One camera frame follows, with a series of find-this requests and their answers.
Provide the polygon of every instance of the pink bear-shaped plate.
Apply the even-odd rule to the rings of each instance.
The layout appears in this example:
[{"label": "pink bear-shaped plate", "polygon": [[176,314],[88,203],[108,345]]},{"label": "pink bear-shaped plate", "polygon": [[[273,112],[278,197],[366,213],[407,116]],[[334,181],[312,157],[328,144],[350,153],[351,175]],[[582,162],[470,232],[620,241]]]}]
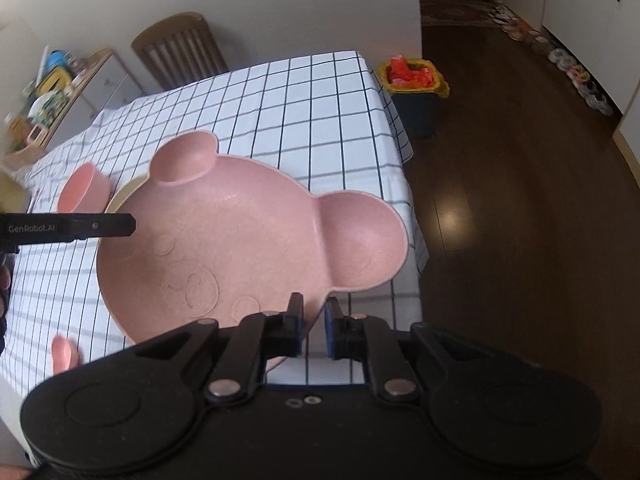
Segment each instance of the pink bear-shaped plate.
[{"label": "pink bear-shaped plate", "polygon": [[226,327],[284,311],[292,292],[304,295],[308,329],[331,291],[380,285],[404,263],[404,223],[379,198],[314,196],[271,166],[217,151],[203,130],[162,146],[118,209],[136,231],[100,240],[100,291],[132,342],[201,317]]}]

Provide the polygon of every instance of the white tablecloth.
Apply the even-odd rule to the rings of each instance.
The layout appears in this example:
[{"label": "white tablecloth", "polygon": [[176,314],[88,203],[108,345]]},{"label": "white tablecloth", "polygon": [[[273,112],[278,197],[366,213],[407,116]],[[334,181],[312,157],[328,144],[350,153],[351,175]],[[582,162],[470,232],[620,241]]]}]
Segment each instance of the white tablecloth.
[{"label": "white tablecloth", "polygon": [[[271,164],[312,192],[357,189],[392,204],[409,234],[404,267],[385,285],[338,298],[345,313],[380,316],[399,330],[421,320],[418,274],[428,254],[402,172],[413,151],[391,99],[356,52],[253,66],[105,110],[34,165],[25,182],[33,211],[55,211],[65,181],[81,164],[94,162],[118,189],[146,173],[162,143],[194,128],[213,131],[221,153]],[[96,249],[93,239],[25,246],[17,257],[0,374],[21,396],[50,375],[49,346],[57,333],[78,341],[85,361],[129,344],[100,296]],[[304,349],[269,380],[362,381],[358,364],[324,357],[322,316]]]}]

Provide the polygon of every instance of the chair backrest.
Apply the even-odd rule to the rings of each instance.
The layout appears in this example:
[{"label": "chair backrest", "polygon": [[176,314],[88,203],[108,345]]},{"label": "chair backrest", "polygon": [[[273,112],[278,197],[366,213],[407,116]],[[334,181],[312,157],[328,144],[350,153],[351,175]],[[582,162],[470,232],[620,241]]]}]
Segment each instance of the chair backrest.
[{"label": "chair backrest", "polygon": [[182,12],[161,20],[131,42],[164,90],[228,72],[204,16]]}]

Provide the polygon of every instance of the silver screw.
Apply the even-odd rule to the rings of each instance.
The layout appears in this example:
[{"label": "silver screw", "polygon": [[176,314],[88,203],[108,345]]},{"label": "silver screw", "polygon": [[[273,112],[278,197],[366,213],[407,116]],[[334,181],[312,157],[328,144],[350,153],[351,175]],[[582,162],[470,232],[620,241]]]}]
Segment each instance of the silver screw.
[{"label": "silver screw", "polygon": [[284,405],[290,408],[302,408],[303,402],[300,399],[287,399],[284,401]]},{"label": "silver screw", "polygon": [[309,395],[305,397],[305,404],[320,404],[322,399],[315,395]]},{"label": "silver screw", "polygon": [[385,391],[394,397],[412,394],[415,391],[415,383],[407,379],[390,379],[384,385]]},{"label": "silver screw", "polygon": [[232,379],[217,379],[209,383],[209,391],[216,397],[229,397],[240,391],[240,384]]}]

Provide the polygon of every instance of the drawer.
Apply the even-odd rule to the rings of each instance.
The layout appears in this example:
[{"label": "drawer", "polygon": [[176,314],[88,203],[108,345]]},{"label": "drawer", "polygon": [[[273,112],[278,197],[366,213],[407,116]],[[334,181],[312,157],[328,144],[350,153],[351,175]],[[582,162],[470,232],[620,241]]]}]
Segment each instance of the drawer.
[{"label": "drawer", "polygon": [[130,75],[124,76],[124,79],[116,88],[116,91],[111,95],[105,108],[116,110],[120,107],[128,105],[130,102],[135,101],[142,95],[142,90],[133,81]]},{"label": "drawer", "polygon": [[80,96],[73,103],[71,109],[65,114],[65,118],[56,128],[53,136],[46,145],[46,152],[49,153],[71,137],[84,132],[94,123],[97,113]]},{"label": "drawer", "polygon": [[115,56],[111,56],[100,67],[97,74],[91,78],[89,84],[82,90],[84,97],[96,111],[100,111],[107,104],[111,94],[115,92],[120,82],[127,75],[126,70]]}]

